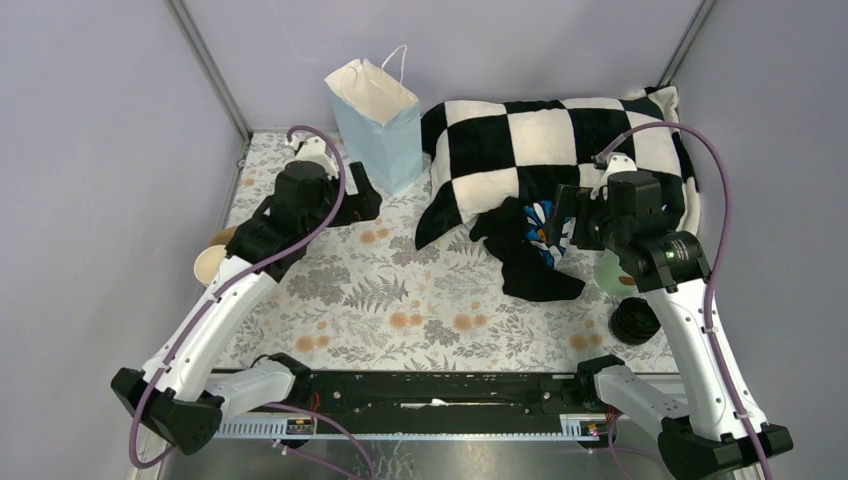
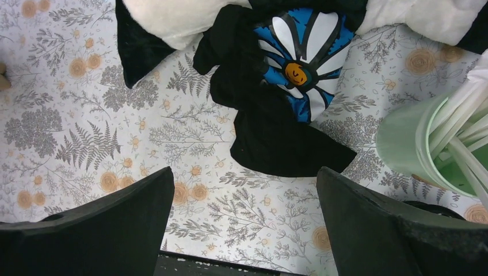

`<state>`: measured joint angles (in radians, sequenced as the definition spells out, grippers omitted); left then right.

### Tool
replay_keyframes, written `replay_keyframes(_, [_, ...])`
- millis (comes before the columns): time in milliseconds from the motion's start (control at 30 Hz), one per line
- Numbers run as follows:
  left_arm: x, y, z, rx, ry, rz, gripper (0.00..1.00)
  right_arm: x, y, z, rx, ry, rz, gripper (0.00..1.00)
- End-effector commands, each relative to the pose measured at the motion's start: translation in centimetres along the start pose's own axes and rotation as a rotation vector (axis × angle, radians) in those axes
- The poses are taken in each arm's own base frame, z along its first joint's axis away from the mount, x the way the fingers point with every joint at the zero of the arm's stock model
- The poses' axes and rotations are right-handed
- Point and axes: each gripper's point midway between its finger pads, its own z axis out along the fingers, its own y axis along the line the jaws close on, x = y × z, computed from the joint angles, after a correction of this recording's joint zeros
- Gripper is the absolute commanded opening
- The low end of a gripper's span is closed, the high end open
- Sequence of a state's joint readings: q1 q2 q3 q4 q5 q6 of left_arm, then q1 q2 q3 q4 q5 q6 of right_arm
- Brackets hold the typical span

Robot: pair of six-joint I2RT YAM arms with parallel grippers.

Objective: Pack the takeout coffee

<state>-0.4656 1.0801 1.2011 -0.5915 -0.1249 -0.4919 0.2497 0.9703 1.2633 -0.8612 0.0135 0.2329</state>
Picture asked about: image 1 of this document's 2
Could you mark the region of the brown cardboard cup carrier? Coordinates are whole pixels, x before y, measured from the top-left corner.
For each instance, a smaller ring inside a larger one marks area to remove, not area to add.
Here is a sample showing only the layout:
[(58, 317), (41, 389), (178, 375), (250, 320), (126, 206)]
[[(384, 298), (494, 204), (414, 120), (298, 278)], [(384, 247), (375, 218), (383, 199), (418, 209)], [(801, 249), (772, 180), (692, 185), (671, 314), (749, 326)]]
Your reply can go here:
[(218, 231), (209, 241), (210, 246), (227, 245), (234, 237), (238, 227), (232, 226), (221, 231)]

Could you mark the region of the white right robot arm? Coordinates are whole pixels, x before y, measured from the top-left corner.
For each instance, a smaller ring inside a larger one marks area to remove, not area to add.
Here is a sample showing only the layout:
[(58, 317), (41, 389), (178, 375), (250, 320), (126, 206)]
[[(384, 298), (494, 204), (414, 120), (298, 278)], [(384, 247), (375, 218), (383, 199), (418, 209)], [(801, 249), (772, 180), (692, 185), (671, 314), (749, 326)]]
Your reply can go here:
[(645, 171), (611, 175), (599, 187), (559, 185), (544, 224), (557, 241), (572, 220), (570, 243), (614, 253), (630, 275), (672, 350), (686, 399), (677, 402), (639, 379), (614, 356), (584, 361), (575, 402), (605, 405), (650, 433), (677, 479), (707, 479), (765, 466), (792, 450), (787, 428), (769, 422), (723, 335), (708, 259), (691, 233), (668, 227), (659, 181)]

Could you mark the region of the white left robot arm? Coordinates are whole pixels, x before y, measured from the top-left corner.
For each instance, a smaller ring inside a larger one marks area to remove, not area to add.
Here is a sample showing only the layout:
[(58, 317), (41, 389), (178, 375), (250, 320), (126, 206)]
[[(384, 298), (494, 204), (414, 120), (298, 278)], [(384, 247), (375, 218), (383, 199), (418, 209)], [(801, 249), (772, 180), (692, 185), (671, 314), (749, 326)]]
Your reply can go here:
[(234, 233), (202, 297), (161, 349), (139, 369), (122, 368), (111, 388), (132, 417), (129, 451), (135, 465), (141, 427), (190, 455), (219, 426), (269, 403), (296, 411), (310, 385), (298, 368), (277, 360), (214, 379), (230, 339), (255, 306), (283, 279), (328, 227), (378, 217), (382, 197), (360, 162), (326, 167), (296, 160), (277, 175), (274, 190)]

